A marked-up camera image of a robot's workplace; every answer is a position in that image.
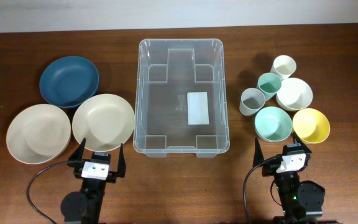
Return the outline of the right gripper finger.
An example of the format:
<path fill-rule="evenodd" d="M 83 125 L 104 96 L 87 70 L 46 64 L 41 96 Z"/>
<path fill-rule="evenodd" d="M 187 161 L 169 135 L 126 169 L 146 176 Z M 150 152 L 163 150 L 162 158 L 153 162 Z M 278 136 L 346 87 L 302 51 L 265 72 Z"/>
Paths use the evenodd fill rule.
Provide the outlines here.
<path fill-rule="evenodd" d="M 265 159 L 258 138 L 255 138 L 254 142 L 255 142 L 255 151 L 254 151 L 254 159 L 253 159 L 252 167 L 257 167 L 263 164 Z"/>
<path fill-rule="evenodd" d="M 297 151 L 303 151 L 305 154 L 311 154 L 311 150 L 306 146 L 306 144 L 300 139 L 297 133 L 292 132 L 293 142 L 296 144 Z"/>

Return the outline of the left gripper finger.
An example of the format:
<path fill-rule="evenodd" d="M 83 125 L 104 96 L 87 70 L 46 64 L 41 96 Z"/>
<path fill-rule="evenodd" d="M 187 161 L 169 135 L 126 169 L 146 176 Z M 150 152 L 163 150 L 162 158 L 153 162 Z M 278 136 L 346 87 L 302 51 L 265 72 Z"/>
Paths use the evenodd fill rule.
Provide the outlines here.
<path fill-rule="evenodd" d="M 68 158 L 68 166 L 76 167 L 82 163 L 83 151 L 85 149 L 86 138 L 83 138 L 78 148 Z"/>
<path fill-rule="evenodd" d="M 124 145 L 121 143 L 119 150 L 119 159 L 117 164 L 116 177 L 124 178 L 126 174 L 126 162 L 124 158 Z"/>

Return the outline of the yellow bowl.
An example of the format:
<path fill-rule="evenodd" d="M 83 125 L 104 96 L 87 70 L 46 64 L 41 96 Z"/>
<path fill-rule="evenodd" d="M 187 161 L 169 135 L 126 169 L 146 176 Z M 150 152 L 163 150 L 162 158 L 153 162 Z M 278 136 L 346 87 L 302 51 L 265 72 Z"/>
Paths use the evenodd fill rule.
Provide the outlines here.
<path fill-rule="evenodd" d="M 313 108 L 305 108 L 295 113 L 293 130 L 306 143 L 317 144 L 325 141 L 331 131 L 327 117 Z"/>

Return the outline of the mint green bowl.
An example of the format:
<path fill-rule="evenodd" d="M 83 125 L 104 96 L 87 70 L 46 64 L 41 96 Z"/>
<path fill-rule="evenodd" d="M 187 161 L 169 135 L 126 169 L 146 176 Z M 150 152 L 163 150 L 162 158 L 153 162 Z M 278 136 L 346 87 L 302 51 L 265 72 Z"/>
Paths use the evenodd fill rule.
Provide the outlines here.
<path fill-rule="evenodd" d="M 258 137 L 268 142 L 283 141 L 293 130 L 290 115 L 274 106 L 261 109 L 255 116 L 254 126 Z"/>

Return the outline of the white bowl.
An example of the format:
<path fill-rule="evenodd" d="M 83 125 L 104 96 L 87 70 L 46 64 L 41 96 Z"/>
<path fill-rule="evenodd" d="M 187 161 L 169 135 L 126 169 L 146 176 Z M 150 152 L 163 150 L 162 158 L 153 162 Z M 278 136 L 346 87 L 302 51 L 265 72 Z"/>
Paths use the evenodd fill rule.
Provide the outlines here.
<path fill-rule="evenodd" d="M 282 81 L 276 101 L 284 110 L 298 111 L 309 107 L 313 101 L 313 92 L 307 82 L 299 78 L 287 78 Z"/>

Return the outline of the grey cup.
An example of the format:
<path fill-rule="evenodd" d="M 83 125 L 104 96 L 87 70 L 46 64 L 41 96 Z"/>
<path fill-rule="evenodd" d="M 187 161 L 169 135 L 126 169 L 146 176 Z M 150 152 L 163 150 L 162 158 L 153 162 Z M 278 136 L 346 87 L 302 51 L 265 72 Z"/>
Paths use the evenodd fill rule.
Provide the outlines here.
<path fill-rule="evenodd" d="M 242 92 L 239 110 L 244 116 L 252 116 L 256 114 L 264 104 L 264 94 L 257 88 L 248 88 Z"/>

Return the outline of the mint green cup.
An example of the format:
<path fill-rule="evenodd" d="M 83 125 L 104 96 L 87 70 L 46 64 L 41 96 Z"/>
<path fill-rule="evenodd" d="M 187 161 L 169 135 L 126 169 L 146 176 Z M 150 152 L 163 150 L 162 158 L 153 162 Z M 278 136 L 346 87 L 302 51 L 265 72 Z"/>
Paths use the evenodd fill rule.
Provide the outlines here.
<path fill-rule="evenodd" d="M 274 73 L 264 73 L 257 81 L 257 88 L 264 94 L 266 101 L 275 96 L 281 87 L 282 81 Z"/>

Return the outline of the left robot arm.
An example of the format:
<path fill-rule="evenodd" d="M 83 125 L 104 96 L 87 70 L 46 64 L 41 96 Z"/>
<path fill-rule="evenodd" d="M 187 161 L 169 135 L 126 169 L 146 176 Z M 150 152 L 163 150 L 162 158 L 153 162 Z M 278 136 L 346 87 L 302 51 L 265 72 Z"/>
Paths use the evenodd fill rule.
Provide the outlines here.
<path fill-rule="evenodd" d="M 83 158 L 85 143 L 84 138 L 68 159 L 68 166 L 74 168 L 73 174 L 82 184 L 79 191 L 69 193 L 61 202 L 65 223 L 98 223 L 106 184 L 114 184 L 126 174 L 123 145 L 119 146 L 117 170 L 110 171 L 110 154 L 94 152 L 90 159 Z"/>

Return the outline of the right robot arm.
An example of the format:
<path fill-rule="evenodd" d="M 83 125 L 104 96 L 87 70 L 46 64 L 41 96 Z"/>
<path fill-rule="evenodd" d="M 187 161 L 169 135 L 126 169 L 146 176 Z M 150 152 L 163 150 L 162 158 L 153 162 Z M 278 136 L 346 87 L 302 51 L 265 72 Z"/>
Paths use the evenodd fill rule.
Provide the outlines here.
<path fill-rule="evenodd" d="M 298 175 L 311 159 L 311 150 L 296 133 L 293 144 L 283 146 L 281 154 L 265 159 L 259 140 L 255 139 L 253 167 L 262 168 L 264 177 L 272 176 L 276 185 L 282 217 L 274 217 L 274 223 L 316 223 L 323 215 L 325 189 L 310 180 L 300 181 Z"/>

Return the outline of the beige plate near bin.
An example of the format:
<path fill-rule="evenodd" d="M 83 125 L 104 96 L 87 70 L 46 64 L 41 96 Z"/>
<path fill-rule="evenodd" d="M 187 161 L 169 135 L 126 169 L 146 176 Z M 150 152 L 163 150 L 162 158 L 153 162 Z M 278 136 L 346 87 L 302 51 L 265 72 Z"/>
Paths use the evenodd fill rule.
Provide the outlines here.
<path fill-rule="evenodd" d="M 131 136 L 135 125 L 132 106 L 113 94 L 92 96 L 76 110 L 71 128 L 78 143 L 93 152 L 113 151 Z"/>

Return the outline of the beige plate far left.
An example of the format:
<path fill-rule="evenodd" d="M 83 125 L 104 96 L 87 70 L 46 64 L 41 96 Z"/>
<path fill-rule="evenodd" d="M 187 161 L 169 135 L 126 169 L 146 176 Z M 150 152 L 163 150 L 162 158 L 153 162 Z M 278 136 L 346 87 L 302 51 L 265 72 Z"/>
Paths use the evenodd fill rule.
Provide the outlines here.
<path fill-rule="evenodd" d="M 71 124 L 60 108 L 38 104 L 21 111 L 10 123 L 6 146 L 25 164 L 42 164 L 58 157 L 68 146 Z"/>

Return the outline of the dark blue plate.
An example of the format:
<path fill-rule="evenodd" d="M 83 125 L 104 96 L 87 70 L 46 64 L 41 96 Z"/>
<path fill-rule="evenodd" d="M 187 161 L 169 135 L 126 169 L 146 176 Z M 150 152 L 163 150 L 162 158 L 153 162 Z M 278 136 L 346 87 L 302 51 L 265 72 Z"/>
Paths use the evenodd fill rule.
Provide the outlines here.
<path fill-rule="evenodd" d="M 96 94 L 99 72 L 93 62 L 80 56 L 53 61 L 43 71 L 39 90 L 43 99 L 60 108 L 76 108 Z"/>

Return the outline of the white cup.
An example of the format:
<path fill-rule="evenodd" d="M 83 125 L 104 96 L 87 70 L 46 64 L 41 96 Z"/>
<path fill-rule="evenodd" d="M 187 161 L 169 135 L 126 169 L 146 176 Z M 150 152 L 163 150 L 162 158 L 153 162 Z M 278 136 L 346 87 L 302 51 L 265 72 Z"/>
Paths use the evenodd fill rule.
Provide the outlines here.
<path fill-rule="evenodd" d="M 287 79 L 296 71 L 296 62 L 288 55 L 279 55 L 274 59 L 270 71 L 281 80 Z"/>

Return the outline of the white label in bin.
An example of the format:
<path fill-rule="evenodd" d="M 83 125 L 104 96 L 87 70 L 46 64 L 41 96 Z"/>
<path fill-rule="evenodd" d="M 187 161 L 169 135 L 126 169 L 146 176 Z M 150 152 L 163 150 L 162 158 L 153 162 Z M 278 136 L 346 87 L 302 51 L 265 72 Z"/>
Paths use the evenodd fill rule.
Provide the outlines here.
<path fill-rule="evenodd" d="M 189 125 L 209 124 L 207 92 L 187 93 L 187 103 Z"/>

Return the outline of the clear plastic storage bin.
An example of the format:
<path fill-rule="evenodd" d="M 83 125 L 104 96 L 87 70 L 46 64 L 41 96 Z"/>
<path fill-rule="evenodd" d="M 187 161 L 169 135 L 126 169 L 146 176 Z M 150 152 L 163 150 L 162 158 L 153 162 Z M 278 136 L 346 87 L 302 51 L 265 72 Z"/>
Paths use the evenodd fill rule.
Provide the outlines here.
<path fill-rule="evenodd" d="M 215 157 L 230 148 L 224 46 L 219 39 L 139 43 L 133 147 L 147 157 Z M 187 93 L 207 92 L 209 124 L 189 125 Z"/>

